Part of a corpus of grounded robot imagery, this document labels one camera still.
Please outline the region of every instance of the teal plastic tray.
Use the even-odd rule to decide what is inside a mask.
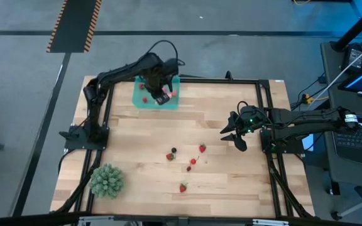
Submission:
[[[165,110],[175,110],[178,108],[178,103],[179,103],[179,96],[180,96],[180,78],[174,77],[173,78],[173,90],[175,90],[177,92],[175,97],[172,97],[167,103],[163,104],[163,105],[158,105],[155,104],[155,99],[153,99],[150,95],[150,93],[148,91],[146,91],[146,89],[140,90],[139,89],[139,84],[141,83],[145,83],[145,81],[140,78],[137,77],[135,79],[135,85],[133,87],[133,95],[132,95],[132,103],[135,105],[135,107],[139,108],[139,109],[165,109]],[[164,86],[167,90],[167,92],[169,92],[170,90],[168,89],[168,86],[165,85]],[[143,102],[143,98],[146,97],[148,99],[148,102],[144,103]]]

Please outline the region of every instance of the strawberry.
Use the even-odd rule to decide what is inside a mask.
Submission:
[[[180,192],[183,193],[187,190],[187,184],[181,184],[180,185]]]
[[[191,159],[191,164],[195,164],[198,159],[199,159],[199,156],[197,159]]]
[[[200,146],[199,146],[199,151],[201,153],[203,153],[204,151],[206,150],[206,145],[204,143],[202,143]]]
[[[167,160],[172,161],[173,159],[175,159],[175,155],[173,155],[172,153],[166,154],[166,158]]]

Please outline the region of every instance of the artificial plant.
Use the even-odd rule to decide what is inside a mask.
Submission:
[[[113,168],[111,164],[106,163],[93,171],[90,190],[96,197],[109,196],[114,199],[123,186],[124,176],[118,167]]]

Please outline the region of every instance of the desk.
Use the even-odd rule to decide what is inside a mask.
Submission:
[[[332,82],[341,72],[339,66],[343,62],[344,53],[337,53],[332,50],[329,43],[321,44],[322,58],[324,62],[325,76],[328,84]],[[362,115],[362,97],[354,92],[339,90],[337,85],[329,90],[330,107],[345,107]],[[362,186],[362,164],[354,163],[336,155],[334,141],[331,132],[325,132],[325,146],[329,162],[329,173],[332,181],[351,183]]]
[[[85,78],[83,86],[91,79]],[[245,100],[257,105],[254,85],[181,83],[177,110],[138,110],[132,104],[133,82],[115,85],[109,118],[109,143],[101,163],[123,170],[124,190],[115,200],[94,199],[93,213],[194,217],[275,217],[265,155],[259,131],[247,134],[248,150],[221,141],[229,112]],[[289,108],[283,81],[270,81],[273,105]],[[86,101],[80,93],[74,123],[83,121]],[[205,142],[206,152],[199,152]],[[177,148],[171,162],[165,155]],[[200,156],[192,171],[186,167]],[[305,209],[314,214],[304,166],[284,154],[290,189]],[[61,207],[79,184],[85,151],[74,151],[62,162],[51,210]],[[189,183],[185,193],[180,183]],[[81,210],[85,210],[89,187]],[[281,206],[283,193],[278,191]]]

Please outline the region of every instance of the wooden table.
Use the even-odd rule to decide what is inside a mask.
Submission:
[[[91,78],[85,77],[83,86]],[[133,82],[115,86],[109,143],[101,161],[102,165],[111,163],[123,170],[125,186],[115,200],[95,198],[93,213],[275,217],[259,130],[244,137],[246,152],[220,140],[223,134],[219,132],[240,100],[258,105],[254,85],[181,83],[178,110],[137,109],[131,101],[133,86]],[[289,109],[284,82],[270,80],[270,90],[274,107]],[[81,92],[75,124],[84,120],[86,109]],[[207,145],[204,153],[199,151],[200,143]],[[167,161],[165,155],[172,147],[178,150],[177,158]],[[85,151],[74,151],[64,159],[51,210],[61,207],[79,184],[84,156]],[[198,156],[196,165],[187,172],[189,161]],[[314,214],[303,164],[292,154],[283,157],[290,189],[305,209]],[[185,193],[180,193],[180,183],[188,183]],[[85,210],[88,193],[89,187],[85,189],[81,210]],[[278,194],[285,214],[280,188]]]

